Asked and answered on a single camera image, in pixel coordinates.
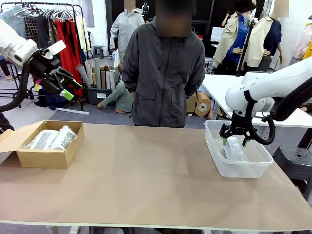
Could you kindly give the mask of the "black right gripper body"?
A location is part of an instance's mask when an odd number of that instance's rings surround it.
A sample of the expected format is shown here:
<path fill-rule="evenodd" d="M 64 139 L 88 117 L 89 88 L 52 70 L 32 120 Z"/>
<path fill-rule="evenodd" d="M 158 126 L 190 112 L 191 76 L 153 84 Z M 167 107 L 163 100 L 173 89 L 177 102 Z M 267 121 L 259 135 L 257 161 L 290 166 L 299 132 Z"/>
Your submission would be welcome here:
<path fill-rule="evenodd" d="M 251 132 L 251 112 L 234 111 L 231 118 L 229 135 L 250 136 Z"/>

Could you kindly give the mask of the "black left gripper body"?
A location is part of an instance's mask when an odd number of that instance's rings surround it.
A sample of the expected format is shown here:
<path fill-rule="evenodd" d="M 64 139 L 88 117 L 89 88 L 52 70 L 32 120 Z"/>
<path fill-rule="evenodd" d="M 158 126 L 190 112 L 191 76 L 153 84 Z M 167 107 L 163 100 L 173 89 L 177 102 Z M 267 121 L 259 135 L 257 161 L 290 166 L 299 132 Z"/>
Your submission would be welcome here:
<path fill-rule="evenodd" d="M 38 78 L 45 78 L 52 70 L 59 67 L 60 60 L 49 49 L 37 50 L 29 60 L 29 73 Z"/>

